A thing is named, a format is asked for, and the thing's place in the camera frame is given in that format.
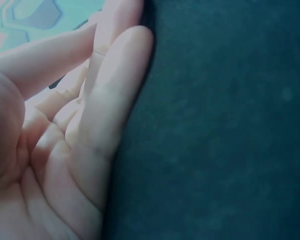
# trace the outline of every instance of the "hexagon pattern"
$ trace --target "hexagon pattern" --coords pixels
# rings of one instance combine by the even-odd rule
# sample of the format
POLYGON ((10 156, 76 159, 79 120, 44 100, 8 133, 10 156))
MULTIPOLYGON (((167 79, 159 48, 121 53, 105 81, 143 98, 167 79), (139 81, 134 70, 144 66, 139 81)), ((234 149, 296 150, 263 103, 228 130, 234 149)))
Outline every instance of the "hexagon pattern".
POLYGON ((6 0, 0 7, 0 32, 7 34, 1 51, 76 29, 99 11, 104 1, 6 0), (29 9, 33 11, 23 17, 29 9))

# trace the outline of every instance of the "finger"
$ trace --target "finger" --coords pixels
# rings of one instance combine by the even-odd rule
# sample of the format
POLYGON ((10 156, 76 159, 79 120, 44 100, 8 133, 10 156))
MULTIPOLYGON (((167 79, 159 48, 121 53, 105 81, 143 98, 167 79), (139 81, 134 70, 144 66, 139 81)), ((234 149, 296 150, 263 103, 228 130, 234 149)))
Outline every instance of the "finger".
POLYGON ((137 25, 143 11, 144 0, 106 0, 96 27, 93 54, 90 58, 83 98, 93 88, 104 56, 116 38, 128 28, 137 25))
POLYGON ((145 75, 152 45, 152 33, 143 26, 120 35, 104 59, 82 117, 72 120, 80 119, 80 124, 69 169, 82 192, 100 210, 106 204, 111 160, 145 75))
POLYGON ((94 24, 7 51, 0 57, 0 73, 27 100, 91 56, 95 30, 94 24))
POLYGON ((45 96, 35 108, 46 115, 49 121, 52 121, 64 106, 78 98, 82 84, 87 77, 87 70, 86 66, 81 65, 68 73, 61 84, 50 90, 49 95, 45 96))

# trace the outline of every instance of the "light blue object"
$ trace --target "light blue object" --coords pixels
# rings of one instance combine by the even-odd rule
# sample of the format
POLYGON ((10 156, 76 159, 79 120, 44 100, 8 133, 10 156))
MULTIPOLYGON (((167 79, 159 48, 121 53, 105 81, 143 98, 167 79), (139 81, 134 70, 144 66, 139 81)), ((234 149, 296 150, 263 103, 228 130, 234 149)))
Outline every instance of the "light blue object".
POLYGON ((105 0, 6 0, 0 6, 0 51, 71 31, 100 11, 105 0))

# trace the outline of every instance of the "hand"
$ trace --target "hand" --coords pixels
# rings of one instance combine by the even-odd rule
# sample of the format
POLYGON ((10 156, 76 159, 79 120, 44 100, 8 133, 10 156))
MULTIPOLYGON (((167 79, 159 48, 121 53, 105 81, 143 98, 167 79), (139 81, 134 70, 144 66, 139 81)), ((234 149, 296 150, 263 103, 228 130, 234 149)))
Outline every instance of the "hand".
POLYGON ((137 26, 142 8, 107 0, 97 25, 0 57, 0 240, 100 237, 113 156, 153 45, 137 26))

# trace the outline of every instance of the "dark teal fabric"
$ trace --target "dark teal fabric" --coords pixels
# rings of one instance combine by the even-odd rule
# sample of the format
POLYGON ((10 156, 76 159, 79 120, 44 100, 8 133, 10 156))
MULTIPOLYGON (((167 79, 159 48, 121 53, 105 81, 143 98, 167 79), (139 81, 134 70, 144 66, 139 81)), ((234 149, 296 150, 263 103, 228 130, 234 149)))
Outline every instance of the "dark teal fabric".
POLYGON ((104 239, 300 240, 300 0, 153 7, 104 239))

